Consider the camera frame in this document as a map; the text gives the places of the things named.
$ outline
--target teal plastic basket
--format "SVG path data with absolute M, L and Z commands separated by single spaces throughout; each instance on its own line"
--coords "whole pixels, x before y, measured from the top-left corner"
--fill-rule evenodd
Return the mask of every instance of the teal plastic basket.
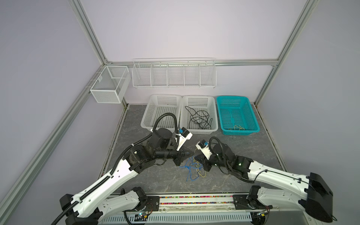
M 216 101 L 224 135 L 249 135 L 260 131 L 247 97 L 219 96 Z

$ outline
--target white wire rack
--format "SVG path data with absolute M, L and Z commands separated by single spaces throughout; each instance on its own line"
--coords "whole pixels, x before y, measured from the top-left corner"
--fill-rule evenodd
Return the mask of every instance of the white wire rack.
M 121 103 L 130 80 L 127 66 L 105 66 L 90 91 L 98 103 Z
M 134 59 L 135 88 L 216 87 L 213 58 Z

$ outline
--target wire basket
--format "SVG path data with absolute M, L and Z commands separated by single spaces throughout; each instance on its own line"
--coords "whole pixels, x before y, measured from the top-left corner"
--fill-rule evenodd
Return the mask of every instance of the wire basket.
M 179 124 L 180 110 L 180 95 L 151 95 L 141 120 L 141 127 L 151 131 L 154 127 L 155 121 L 164 113 L 173 113 L 176 117 L 177 123 Z M 174 133 L 174 119 L 171 116 L 165 116 L 160 120 L 158 126 L 156 127 L 156 129 L 159 128 L 166 128 Z
M 247 97 L 219 96 L 216 101 L 224 135 L 249 135 L 260 131 Z
M 193 134 L 211 134 L 218 129 L 215 99 L 211 96 L 188 95 L 182 99 L 180 127 Z
M 130 80 L 127 66 L 105 66 L 90 91 L 98 103 L 121 103 Z
M 132 84 L 135 88 L 214 88 L 216 87 L 215 59 L 134 59 Z

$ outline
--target blue string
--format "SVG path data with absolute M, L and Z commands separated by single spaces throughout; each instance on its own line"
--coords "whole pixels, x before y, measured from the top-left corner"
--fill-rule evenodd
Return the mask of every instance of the blue string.
M 186 182 L 188 181 L 188 179 L 189 179 L 189 177 L 190 177 L 190 180 L 191 181 L 194 181 L 194 180 L 196 180 L 196 179 L 198 179 L 199 178 L 199 174 L 198 174 L 198 172 L 196 172 L 196 174 L 198 175 L 195 179 L 192 179 L 191 178 L 191 176 L 192 176 L 192 173 L 191 173 L 191 168 L 193 168 L 193 169 L 201 169 L 201 168 L 203 168 L 203 165 L 201 164 L 201 163 L 199 163 L 199 164 L 201 164 L 201 166 L 198 168 L 198 167 L 194 167 L 193 165 L 195 165 L 195 164 L 198 164 L 197 162 L 194 162 L 194 156 L 191 156 L 191 157 L 189 157 L 188 158 L 188 160 L 186 161 L 186 163 L 185 163 L 185 165 L 184 166 L 179 166 L 180 168 L 186 168 L 186 169 L 188 169 L 189 170 L 189 173 L 188 173 L 188 176 L 186 177 Z

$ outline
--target perforated metal strip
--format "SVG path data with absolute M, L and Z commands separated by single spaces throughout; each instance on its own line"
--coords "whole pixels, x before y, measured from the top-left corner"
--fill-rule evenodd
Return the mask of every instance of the perforated metal strip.
M 130 221 L 134 224 L 143 224 L 144 222 L 134 222 L 135 214 L 128 214 Z M 155 213 L 151 214 L 147 224 L 160 223 L 195 223 L 195 222 L 251 222 L 249 212 L 213 212 L 213 213 Z M 108 217 L 100 224 L 126 224 L 123 214 Z

